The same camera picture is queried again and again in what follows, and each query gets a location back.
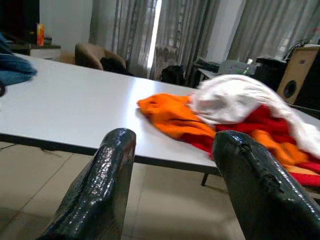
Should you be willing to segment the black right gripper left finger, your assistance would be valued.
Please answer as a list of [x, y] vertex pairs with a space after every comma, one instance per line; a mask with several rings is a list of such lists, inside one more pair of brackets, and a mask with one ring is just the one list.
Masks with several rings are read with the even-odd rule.
[[38, 239], [121, 239], [135, 149], [132, 130], [116, 128], [106, 134]]

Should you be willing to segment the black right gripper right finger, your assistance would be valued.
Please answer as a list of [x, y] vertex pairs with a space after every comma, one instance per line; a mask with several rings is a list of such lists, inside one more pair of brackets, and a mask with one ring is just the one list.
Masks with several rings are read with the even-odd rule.
[[320, 238], [320, 206], [262, 144], [224, 130], [212, 156], [247, 240]]

